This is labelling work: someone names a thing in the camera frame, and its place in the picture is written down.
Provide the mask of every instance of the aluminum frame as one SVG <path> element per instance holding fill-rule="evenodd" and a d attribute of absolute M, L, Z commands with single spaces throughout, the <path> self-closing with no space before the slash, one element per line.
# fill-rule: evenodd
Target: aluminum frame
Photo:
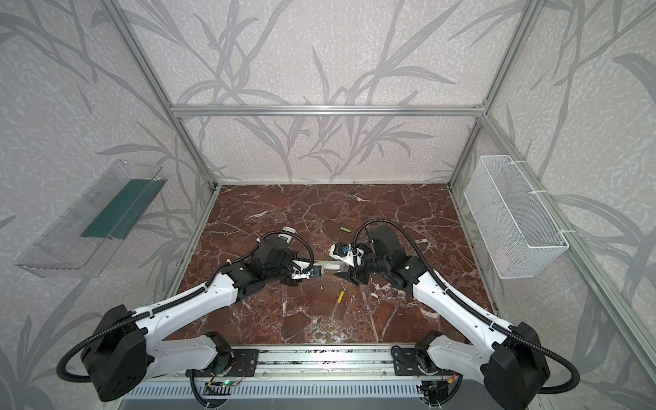
<path fill-rule="evenodd" d="M 408 116 L 408 117 L 476 117 L 483 106 L 238 106 L 183 105 L 172 106 L 176 117 L 193 116 L 277 116 L 277 115 L 339 115 L 339 116 Z"/>
<path fill-rule="evenodd" d="M 494 105 L 497 97 L 499 96 L 499 93 L 501 92 L 503 83 L 506 81 L 506 78 L 508 78 L 512 68 L 515 66 L 515 63 L 517 62 L 517 59 L 519 58 L 519 55 L 524 48 L 526 41 L 528 40 L 529 34 L 531 33 L 531 30 L 537 21 L 538 15 L 540 15 L 540 10 L 542 10 L 545 2 L 546 0 L 529 0 L 526 3 L 526 8 L 524 9 L 522 17 L 517 24 L 517 29 L 512 36 L 512 40 L 510 40 L 510 44 L 503 56 L 503 59 L 501 60 L 501 64 L 499 65 L 499 69 L 497 70 L 494 80 L 492 80 L 492 85 L 487 92 L 487 96 L 483 100 L 483 112 L 481 113 L 481 117 L 483 115 L 488 115 L 492 109 L 492 106 Z M 458 179 L 458 176 L 462 171 L 462 166 L 464 165 L 464 160 L 469 156 L 469 153 L 472 151 L 474 145 L 476 144 L 478 134 L 483 127 L 483 125 L 481 125 L 481 117 L 476 118 L 476 124 L 469 134 L 467 143 L 465 144 L 465 147 L 463 148 L 462 153 L 458 158 L 458 162 L 456 162 L 456 167 L 451 174 L 451 178 L 449 179 L 449 186 L 453 185 L 456 179 Z"/>
<path fill-rule="evenodd" d="M 121 38 L 125 48 L 132 56 L 137 67 L 139 67 L 141 74 L 144 76 L 144 79 L 153 91 L 155 99 L 159 103 L 159 106 L 161 107 L 164 115 L 169 120 L 169 123 L 171 123 L 171 127 L 175 130 L 182 145 L 186 148 L 187 152 L 192 157 L 192 160 L 200 170 L 208 185 L 214 188 L 216 186 L 216 180 L 212 175 L 212 172 L 204 162 L 200 152 L 196 148 L 187 131 L 180 124 L 180 121 L 173 115 L 173 113 L 171 113 L 171 103 L 164 90 L 164 86 L 161 84 L 155 74 L 155 70 L 148 62 L 146 53 L 142 50 L 141 44 L 134 34 L 134 31 L 132 30 L 127 17 L 123 13 L 123 9 L 118 4 L 117 0 L 99 1 L 102 5 L 102 8 L 104 9 L 109 23 L 114 26 L 116 34 L 118 34 L 118 36 Z"/>
<path fill-rule="evenodd" d="M 164 296 L 163 296 L 164 299 L 173 297 L 178 292 L 180 283 L 182 283 L 182 278 L 184 277 L 185 272 L 187 272 L 187 267 L 189 266 L 189 262 L 192 261 L 192 255 L 196 250 L 196 246 L 198 246 L 198 241 L 200 240 L 200 237 L 203 234 L 203 230 L 205 230 L 205 225 L 207 223 L 207 220 L 209 219 L 210 213 L 212 212 L 212 208 L 216 203 L 216 199 L 218 198 L 218 194 L 220 190 L 221 190 L 221 185 L 218 185 L 216 188 L 214 188 L 214 191 L 209 196 L 209 198 L 207 198 L 207 202 L 203 206 L 203 210 L 200 214 L 200 217 L 198 218 L 198 221 L 196 221 L 194 230 L 189 236 L 189 239 L 187 240 L 187 244 L 184 246 L 184 249 L 182 250 L 182 254 L 178 259 L 178 262 L 176 263 L 173 276 L 171 277 L 171 280 L 166 290 L 164 291 Z"/>

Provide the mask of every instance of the leaf pattern wallpaper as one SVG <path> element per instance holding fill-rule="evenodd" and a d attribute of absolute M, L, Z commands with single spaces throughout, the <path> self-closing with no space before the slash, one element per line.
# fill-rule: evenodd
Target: leaf pattern wallpaper
<path fill-rule="evenodd" d="M 653 0 L 547 3 L 492 107 L 494 119 L 652 335 L 655 12 Z M 497 276 L 462 193 L 476 158 L 500 153 L 483 133 L 454 188 L 501 312 L 536 325 L 546 346 L 566 346 L 581 371 L 581 385 L 549 397 L 551 404 L 656 409 L 653 385 L 567 255 L 532 279 Z"/>
<path fill-rule="evenodd" d="M 174 104 L 480 104 L 525 7 L 524 0 L 120 3 Z M 474 119 L 185 122 L 217 180 L 447 182 L 451 173 L 434 173 L 430 163 L 454 164 Z"/>
<path fill-rule="evenodd" d="M 0 1 L 0 408 L 90 409 L 90 385 L 54 366 L 111 307 L 171 286 L 211 196 L 100 4 Z M 18 257 L 114 162 L 168 182 L 95 279 L 41 278 Z M 73 362 L 76 371 L 83 371 Z"/>

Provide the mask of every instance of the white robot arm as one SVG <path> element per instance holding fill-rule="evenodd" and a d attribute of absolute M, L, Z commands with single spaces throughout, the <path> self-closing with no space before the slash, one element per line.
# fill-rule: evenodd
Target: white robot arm
<path fill-rule="evenodd" d="M 349 249 L 346 252 L 339 252 L 339 247 L 342 247 L 342 249 L 347 247 Z M 358 256 L 357 260 L 358 263 L 362 265 L 364 252 L 362 249 L 358 249 L 356 253 L 359 253 L 360 256 Z M 341 260 L 349 266 L 354 267 L 353 252 L 351 251 L 350 246 L 345 244 L 335 244 L 330 249 L 330 255 L 333 258 Z M 409 263 L 406 266 L 402 266 L 401 269 L 407 271 L 415 269 L 416 263 Z M 494 316 L 487 310 L 478 306 L 456 288 L 448 284 L 437 271 L 435 271 L 435 274 L 441 281 L 446 283 L 446 286 L 448 286 L 452 292 L 458 295 L 461 300 L 465 301 L 465 303 L 473 309 L 476 309 L 500 326 L 509 329 L 509 322 Z M 506 336 L 498 331 L 491 330 L 488 325 L 472 316 L 472 314 L 457 304 L 438 286 L 428 272 L 419 276 L 417 283 L 412 284 L 411 294 L 419 302 L 428 305 L 440 316 L 449 321 L 450 324 L 458 329 L 472 343 L 460 343 L 449 339 L 445 335 L 438 336 L 428 349 L 428 355 L 433 363 L 435 363 L 440 369 L 451 369 L 457 371 L 458 373 L 483 384 L 484 374 L 481 372 L 481 365 L 488 363 L 490 356 L 494 353 L 495 349 L 492 347 L 493 343 L 503 343 Z"/>
<path fill-rule="evenodd" d="M 373 222 L 386 222 L 410 241 L 417 256 L 407 256 L 395 233 L 382 225 L 369 230 L 369 244 L 357 243 L 358 234 Z M 289 248 L 298 239 L 308 250 L 309 260 Z M 109 310 L 94 335 L 72 348 L 59 362 L 57 375 L 71 382 L 92 382 L 102 401 L 114 400 L 142 380 L 191 369 L 214 369 L 233 361 L 228 344 L 218 335 L 185 340 L 164 340 L 181 327 L 224 306 L 259 292 L 267 281 L 295 286 L 302 280 L 320 277 L 324 269 L 348 267 L 336 275 L 356 285 L 366 285 L 371 274 L 382 274 L 392 286 L 428 305 L 455 326 L 471 344 L 456 342 L 431 332 L 415 345 L 419 369 L 426 375 L 440 369 L 485 385 L 505 409 L 525 409 L 538 393 L 572 389 L 579 375 L 567 360 L 544 349 L 537 334 L 525 323 L 515 327 L 498 318 L 446 282 L 433 270 L 407 232 L 395 222 L 374 219 L 357 230 L 353 243 L 336 243 L 329 254 L 340 263 L 315 263 L 311 247 L 291 228 L 269 232 L 247 255 L 219 266 L 205 283 L 167 300 L 128 312 L 121 305 Z M 67 362 L 81 351 L 88 376 L 66 370 Z M 566 366 L 569 382 L 550 388 L 550 357 Z"/>

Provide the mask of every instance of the gray plant pattern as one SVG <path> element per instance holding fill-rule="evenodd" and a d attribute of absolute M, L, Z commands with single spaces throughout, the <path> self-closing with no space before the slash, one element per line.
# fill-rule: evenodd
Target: gray plant pattern
<path fill-rule="evenodd" d="M 644 10 L 639 12 L 635 17 L 621 24 L 621 17 L 623 11 L 622 0 L 614 0 L 610 8 L 613 29 L 611 32 L 603 31 L 603 38 L 598 47 L 588 54 L 583 55 L 581 52 L 581 45 L 585 40 L 585 33 L 599 33 L 593 31 L 590 26 L 590 18 L 596 13 L 600 12 L 601 6 L 605 3 L 604 0 L 597 0 L 591 7 L 586 7 L 586 2 L 583 0 L 573 0 L 571 5 L 565 3 L 547 3 L 546 7 L 567 13 L 568 19 L 566 26 L 563 27 L 562 40 L 560 48 L 558 49 L 558 60 L 556 67 L 551 70 L 545 70 L 536 79 L 534 84 L 530 87 L 529 91 L 535 89 L 539 84 L 555 80 L 552 84 L 553 87 L 560 88 L 563 92 L 563 100 L 558 110 L 557 118 L 555 119 L 556 127 L 554 133 L 547 142 L 549 144 L 546 155 L 541 162 L 537 163 L 537 176 L 542 179 L 548 173 L 548 167 L 554 155 L 554 150 L 558 146 L 559 136 L 568 120 L 568 113 L 571 105 L 571 99 L 575 92 L 581 93 L 580 89 L 576 89 L 575 76 L 582 67 L 591 61 L 599 58 L 607 58 L 608 64 L 619 64 L 626 68 L 645 88 L 647 93 L 651 96 L 656 104 L 656 66 L 650 62 L 644 55 L 635 52 L 624 53 L 618 56 L 605 56 L 606 50 L 618 41 L 622 36 L 633 30 L 640 22 L 643 22 L 647 17 L 653 16 L 656 11 L 656 3 L 652 3 Z M 557 79 L 560 74 L 560 68 L 563 66 L 565 54 L 568 50 L 573 53 L 573 58 L 567 67 L 566 74 Z M 507 124 L 507 137 L 515 144 L 516 134 L 510 106 L 507 104 L 505 107 L 505 116 Z M 523 157 L 527 158 L 531 149 L 532 140 L 529 141 Z M 473 171 L 473 162 L 476 159 L 476 153 L 472 154 L 466 163 L 466 170 L 463 172 L 464 178 L 460 178 L 457 184 L 457 191 L 463 192 L 464 187 L 468 184 L 469 173 Z M 656 287 L 656 263 L 649 262 L 649 256 L 653 253 L 656 245 L 656 228 L 648 232 L 644 232 L 644 227 L 641 227 L 636 221 L 632 220 L 624 213 L 598 201 L 596 199 L 577 194 L 552 194 L 552 198 L 556 203 L 564 207 L 574 207 L 580 210 L 585 210 L 588 213 L 600 218 L 608 225 L 614 227 L 618 234 L 611 236 L 598 236 L 589 232 L 586 226 L 578 226 L 574 224 L 576 231 L 581 234 L 585 243 L 591 251 L 597 255 L 604 255 L 614 258 L 626 266 L 625 278 L 620 292 L 627 301 L 631 301 L 636 294 L 636 290 L 640 286 L 640 282 L 644 279 L 650 281 Z M 473 218 L 470 219 L 469 214 L 465 214 L 464 218 L 475 224 Z M 481 238 L 475 237 L 474 241 L 479 241 Z M 488 256 L 483 250 L 479 254 L 482 255 L 483 264 L 485 258 Z M 495 274 L 489 275 L 492 281 L 499 279 Z M 501 293 L 504 294 L 502 281 L 496 283 L 495 287 L 500 287 Z M 609 397 L 613 401 L 620 403 L 623 408 L 627 409 L 656 409 L 656 401 L 649 397 L 631 389 L 628 381 L 628 375 L 632 367 L 637 367 L 637 363 L 632 356 L 629 356 L 624 363 L 619 367 L 621 370 L 616 377 L 613 377 L 613 382 L 597 381 L 596 378 L 589 379 L 587 375 L 597 371 L 608 361 L 608 355 L 613 348 L 613 341 L 619 337 L 617 328 L 614 323 L 604 316 L 603 310 L 592 293 L 588 293 L 583 312 L 579 318 L 577 334 L 575 335 L 575 343 L 572 354 L 572 361 L 577 366 L 583 377 L 581 383 L 587 385 L 599 393 Z M 567 372 L 559 371 L 554 375 L 555 379 L 566 379 Z"/>
<path fill-rule="evenodd" d="M 91 22 L 82 22 L 76 10 L 76 2 L 59 2 L 56 0 L 43 0 L 44 5 L 38 7 L 32 0 L 24 0 L 24 9 L 29 18 L 23 15 L 0 12 L 0 27 L 8 29 L 0 33 L 0 47 L 11 44 L 13 41 L 23 40 L 35 50 L 54 62 L 56 68 L 71 73 L 77 78 L 77 91 L 88 115 L 97 115 L 92 103 L 87 98 L 85 87 L 97 83 L 100 76 L 106 77 L 116 87 L 127 91 L 150 111 L 156 119 L 170 127 L 167 118 L 156 108 L 147 96 L 140 94 L 127 80 L 97 62 L 89 54 L 87 48 L 87 34 L 85 28 L 96 27 L 102 22 L 102 12 L 93 14 Z M 61 14 L 60 23 L 70 24 L 77 33 L 77 39 L 64 39 L 61 31 L 51 31 L 44 24 L 45 16 L 40 15 L 44 7 L 52 7 Z M 174 264 L 184 248 L 193 224 L 199 217 L 205 199 L 209 197 L 206 181 L 197 171 L 196 167 L 188 163 L 181 155 L 178 140 L 174 140 L 173 147 L 168 147 L 149 128 L 141 123 L 138 126 L 153 141 L 152 145 L 123 144 L 98 152 L 98 155 L 122 155 L 135 152 L 159 152 L 161 157 L 156 165 L 164 163 L 174 164 L 176 189 L 179 189 L 186 199 L 187 206 L 172 209 L 160 192 L 156 199 L 161 203 L 161 211 L 153 211 L 142 215 L 135 229 L 147 230 L 164 238 L 164 242 L 157 250 L 146 258 L 141 266 L 151 265 L 151 272 L 146 282 L 154 282 L 153 298 L 159 298 L 170 281 L 171 265 Z M 183 181 L 183 170 L 195 176 L 194 188 L 190 192 Z M 12 215 L 3 209 L 0 215 L 0 229 L 14 221 Z M 83 314 L 65 323 L 65 318 L 75 306 L 80 295 L 89 284 L 89 279 L 82 279 L 77 286 L 66 296 L 47 317 L 39 329 L 34 329 L 30 315 L 27 315 L 18 340 L 18 354 L 15 365 L 4 350 L 0 348 L 0 407 L 3 409 L 43 409 L 54 410 L 54 405 L 48 395 L 37 386 L 40 380 L 54 376 L 54 368 L 35 374 L 37 366 L 49 354 L 50 349 L 67 334 L 78 326 L 96 321 L 100 314 Z"/>
<path fill-rule="evenodd" d="M 98 313 L 86 313 L 61 325 L 82 295 L 90 279 L 82 279 L 77 286 L 50 313 L 34 338 L 31 337 L 32 320 L 27 315 L 18 339 L 16 366 L 0 347 L 0 405 L 3 409 L 54 410 L 50 397 L 35 382 L 55 376 L 50 367 L 34 374 L 37 366 L 49 350 L 76 327 L 102 317 Z"/>
<path fill-rule="evenodd" d="M 551 1 L 550 3 L 553 3 L 555 7 L 560 5 L 558 1 Z M 208 24 L 202 16 L 195 13 L 194 17 L 197 20 L 197 24 L 202 27 L 209 48 L 215 51 L 212 61 L 207 61 L 206 58 L 201 56 L 190 45 L 190 42 L 185 39 L 169 10 L 160 1 L 139 0 L 138 4 L 141 10 L 143 10 L 144 15 L 125 10 L 131 24 L 140 29 L 148 30 L 176 46 L 187 50 L 190 56 L 199 61 L 211 76 L 210 79 L 200 81 L 182 92 L 177 101 L 178 104 L 188 104 L 197 95 L 207 92 L 212 92 L 210 104 L 246 104 L 245 98 L 248 96 L 265 98 L 272 104 L 290 104 L 280 95 L 266 90 L 249 88 L 248 84 L 251 70 L 255 68 L 252 65 L 254 59 L 266 46 L 267 40 L 273 32 L 278 18 L 294 6 L 293 0 L 283 0 L 278 3 L 269 16 L 266 26 L 259 33 L 259 38 L 255 46 L 249 51 L 243 49 L 239 36 L 244 29 L 257 21 L 257 19 L 254 17 L 242 18 L 239 16 L 239 0 L 230 1 L 227 19 L 219 35 L 216 35 L 212 30 L 212 24 Z M 394 9 L 390 10 L 392 12 L 392 18 L 383 48 L 380 51 L 378 64 L 370 70 L 359 74 L 352 84 L 331 86 L 327 73 L 321 63 L 321 49 L 317 49 L 317 46 L 312 47 L 312 58 L 322 84 L 323 101 L 313 102 L 303 96 L 302 98 L 305 104 L 353 105 L 363 99 L 365 104 L 375 104 L 377 87 L 381 81 L 391 77 L 414 77 L 428 82 L 447 85 L 455 84 L 454 81 L 425 68 L 404 66 L 403 62 L 451 17 L 460 7 L 461 2 L 454 2 L 447 10 L 417 30 L 410 38 L 406 39 L 400 47 L 392 50 L 391 46 L 395 39 L 398 18 L 404 4 L 405 0 L 400 0 L 395 4 Z M 479 24 L 496 18 L 475 40 L 474 43 L 477 43 L 480 39 L 492 32 L 501 22 L 521 13 L 524 7 L 525 0 L 519 0 L 491 10 L 465 25 L 452 38 L 462 35 Z M 410 104 L 418 94 L 419 90 L 414 91 L 405 98 L 400 98 L 398 104 Z M 197 141 L 200 141 L 199 145 L 202 145 L 202 142 L 207 137 L 206 130 L 210 120 L 210 117 L 187 119 L 187 121 L 199 122 L 200 130 L 197 136 Z M 308 122 L 311 120 L 310 117 L 295 117 L 294 121 L 288 127 L 281 127 L 277 121 L 271 121 L 266 117 L 253 116 L 237 117 L 234 119 L 234 121 L 243 125 L 253 136 L 276 153 L 282 162 L 289 181 L 293 181 L 294 179 L 294 167 L 290 155 L 299 138 L 311 138 L 314 143 L 309 151 L 299 155 L 297 160 L 317 161 L 317 165 L 325 168 L 329 173 L 329 180 L 332 181 L 354 164 L 361 165 L 365 163 L 374 151 L 378 152 L 382 159 L 385 155 L 386 146 L 397 146 L 403 148 L 407 152 L 408 157 L 410 157 L 412 154 L 412 147 L 409 144 L 410 141 L 435 137 L 432 134 L 404 130 L 405 123 L 394 123 L 395 117 L 366 116 L 317 116 L 314 118 L 317 131 L 315 135 L 311 135 L 308 127 Z M 343 133 L 344 131 L 348 134 L 347 147 L 344 147 L 345 136 L 342 138 L 342 135 L 340 135 L 340 140 L 338 142 L 335 141 L 335 136 L 339 132 Z M 235 179 L 225 174 L 220 174 L 218 167 L 214 167 L 213 165 L 212 167 L 218 179 Z M 429 178 L 431 182 L 444 182 L 445 179 L 444 177 L 440 178 L 439 175 Z"/>
<path fill-rule="evenodd" d="M 571 62 L 567 67 L 566 75 L 553 83 L 555 87 L 564 85 L 565 90 L 563 93 L 563 101 L 558 112 L 558 122 L 556 124 L 556 128 L 554 129 L 554 133 L 550 138 L 550 144 L 547 153 L 536 172 L 539 179 L 542 179 L 549 166 L 549 163 L 551 162 L 551 159 L 553 158 L 554 150 L 556 148 L 556 144 L 558 143 L 560 133 L 563 129 L 563 126 L 565 125 L 565 122 L 567 121 L 570 100 L 572 97 L 572 87 L 574 85 L 577 72 L 579 72 L 581 68 L 585 67 L 591 61 L 594 61 L 603 55 L 604 52 L 616 41 L 620 40 L 622 36 L 626 35 L 640 22 L 643 22 L 647 17 L 651 16 L 656 11 L 656 2 L 654 2 L 645 8 L 638 16 L 635 16 L 631 21 L 620 28 L 623 1 L 614 0 L 613 7 L 611 9 L 611 17 L 613 21 L 613 31 L 610 33 L 611 35 L 607 35 L 606 40 L 597 49 L 583 56 L 581 55 L 581 44 L 584 41 L 583 33 L 586 31 L 586 24 L 589 23 L 590 18 L 599 11 L 603 3 L 603 0 L 599 0 L 595 2 L 589 10 L 587 10 L 584 0 L 573 0 L 572 6 L 569 7 L 569 9 L 559 9 L 568 12 L 569 18 L 567 25 L 563 30 L 560 49 L 558 51 L 558 61 L 551 75 L 551 79 L 555 79 L 559 74 L 565 52 L 570 47 L 570 45 L 573 45 L 574 57 L 571 59 Z M 652 98 L 654 97 L 656 93 L 654 85 L 655 71 L 654 65 L 652 63 L 649 63 L 643 56 L 634 53 L 618 56 L 613 61 L 618 64 L 622 64 L 629 71 L 631 71 L 640 81 L 643 82 L 645 88 L 647 88 Z"/>

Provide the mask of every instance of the wire mesh basket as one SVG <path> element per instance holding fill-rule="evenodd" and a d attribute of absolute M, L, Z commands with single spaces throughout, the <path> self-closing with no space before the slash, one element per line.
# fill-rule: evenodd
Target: wire mesh basket
<path fill-rule="evenodd" d="M 569 244 L 507 155 L 484 155 L 464 197 L 502 279 L 533 277 Z"/>

